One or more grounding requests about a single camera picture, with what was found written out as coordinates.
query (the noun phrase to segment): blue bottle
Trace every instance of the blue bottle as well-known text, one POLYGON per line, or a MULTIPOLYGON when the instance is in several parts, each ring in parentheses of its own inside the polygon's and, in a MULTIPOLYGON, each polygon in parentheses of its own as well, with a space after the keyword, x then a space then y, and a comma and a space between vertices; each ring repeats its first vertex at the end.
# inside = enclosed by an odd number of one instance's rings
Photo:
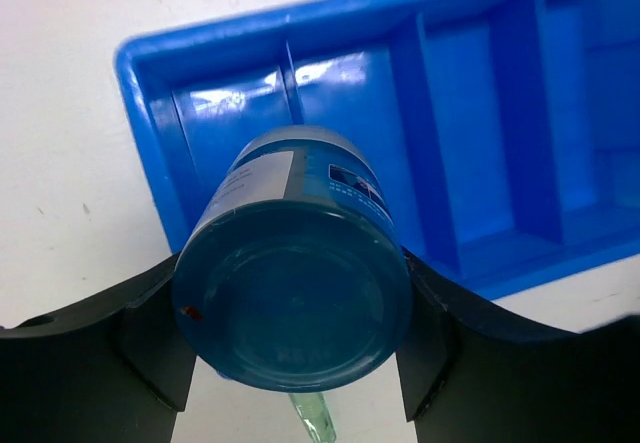
POLYGON ((319 127, 249 143, 187 242, 178 325, 220 373, 250 386, 345 385, 399 346, 411 284, 375 174, 319 127))

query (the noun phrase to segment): white table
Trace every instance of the white table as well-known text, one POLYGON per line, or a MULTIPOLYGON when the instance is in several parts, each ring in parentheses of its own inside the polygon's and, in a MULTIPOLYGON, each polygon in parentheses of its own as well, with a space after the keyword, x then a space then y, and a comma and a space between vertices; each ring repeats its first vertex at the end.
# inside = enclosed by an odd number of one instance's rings
MULTIPOLYGON (((0 0, 0 324, 62 307, 169 255, 112 69, 131 35, 300 0, 0 0)), ((583 330, 640 311, 640 258, 505 298, 583 330)), ((414 442, 395 362, 327 399, 341 443, 414 442)), ((198 362, 174 441, 308 441, 285 395, 198 362)))

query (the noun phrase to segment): white label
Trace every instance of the white label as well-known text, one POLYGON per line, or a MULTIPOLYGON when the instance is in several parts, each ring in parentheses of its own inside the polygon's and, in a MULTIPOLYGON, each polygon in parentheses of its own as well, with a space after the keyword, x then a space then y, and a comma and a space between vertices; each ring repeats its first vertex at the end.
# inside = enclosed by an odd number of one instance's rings
POLYGON ((259 156, 233 170, 211 198, 192 236, 227 211, 259 201, 281 200, 292 161, 293 151, 281 151, 259 156))

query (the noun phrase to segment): blue liquid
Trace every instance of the blue liquid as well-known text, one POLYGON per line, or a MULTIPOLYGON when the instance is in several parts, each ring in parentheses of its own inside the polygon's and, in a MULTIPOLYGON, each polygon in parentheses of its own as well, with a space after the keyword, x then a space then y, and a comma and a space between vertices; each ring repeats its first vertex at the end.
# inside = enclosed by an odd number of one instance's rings
POLYGON ((219 372, 250 386, 324 391, 364 376, 400 344, 411 287, 395 245, 344 208, 277 200, 196 235, 174 277, 178 324, 219 372))

